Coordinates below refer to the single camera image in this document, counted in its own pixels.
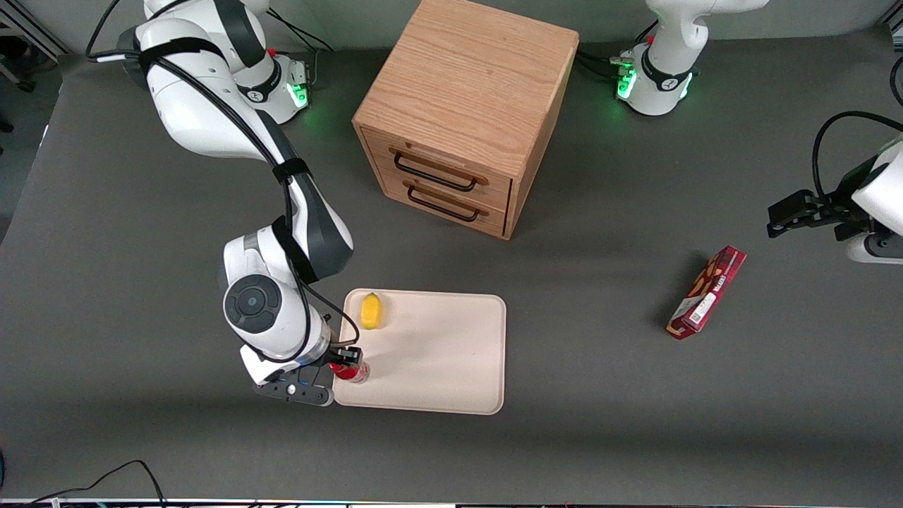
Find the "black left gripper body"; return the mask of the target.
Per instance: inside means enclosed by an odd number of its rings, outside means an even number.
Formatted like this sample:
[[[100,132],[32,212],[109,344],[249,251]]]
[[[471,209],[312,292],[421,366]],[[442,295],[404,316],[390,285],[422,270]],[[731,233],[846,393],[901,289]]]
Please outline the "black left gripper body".
[[[823,211],[821,216],[829,223],[836,223],[833,235],[838,242],[848,241],[858,234],[872,234],[873,219],[854,202],[854,193],[866,183],[877,157],[859,164],[840,180],[831,193],[819,192]]]

